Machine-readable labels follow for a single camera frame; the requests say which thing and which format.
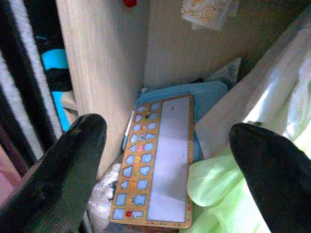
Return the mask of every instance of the red object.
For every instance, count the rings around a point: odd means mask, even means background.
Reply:
[[[136,0],[123,0],[123,2],[126,7],[133,7],[137,5]]]
[[[125,216],[130,217],[132,215],[131,211],[126,211]]]

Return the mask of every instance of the cyan fabric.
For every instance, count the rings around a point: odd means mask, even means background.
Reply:
[[[45,70],[51,68],[68,69],[66,52],[64,49],[50,50],[41,55]]]
[[[66,52],[64,49],[56,49],[50,50],[41,55],[42,62],[45,70],[49,70],[51,68],[58,69],[68,69]],[[67,131],[69,129],[69,121],[66,117],[63,104],[61,102],[63,92],[53,91],[52,96],[56,106],[56,111],[62,126],[63,131]]]
[[[60,123],[62,125],[62,129],[63,131],[66,132],[69,129],[70,124],[65,114],[63,105],[62,105],[62,101],[61,101],[62,95],[63,95],[63,92],[61,91],[52,91],[52,96],[55,102],[56,111],[57,111]]]

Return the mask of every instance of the blue folded cloth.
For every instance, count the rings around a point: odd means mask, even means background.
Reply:
[[[214,105],[228,92],[227,86],[221,81],[192,83],[178,85],[154,90],[141,94],[137,99],[135,108],[143,103],[154,102],[180,96],[184,94],[192,94],[194,100],[194,122],[198,122]],[[124,139],[123,148],[125,148],[127,137]],[[203,154],[199,144],[199,140],[194,134],[194,162],[203,159]]]

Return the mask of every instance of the puzzle board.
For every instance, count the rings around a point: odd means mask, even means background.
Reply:
[[[192,152],[192,95],[139,106],[131,122],[110,221],[188,228]]]

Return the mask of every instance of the wooden wall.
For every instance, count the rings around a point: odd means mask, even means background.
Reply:
[[[192,30],[181,18],[182,0],[152,0],[144,84],[160,88],[206,77],[243,57],[249,69],[264,55],[306,1],[241,0],[223,31]]]
[[[129,9],[121,0],[57,0],[57,8],[78,113],[98,113],[108,124],[100,177],[121,153],[143,84],[149,2]]]

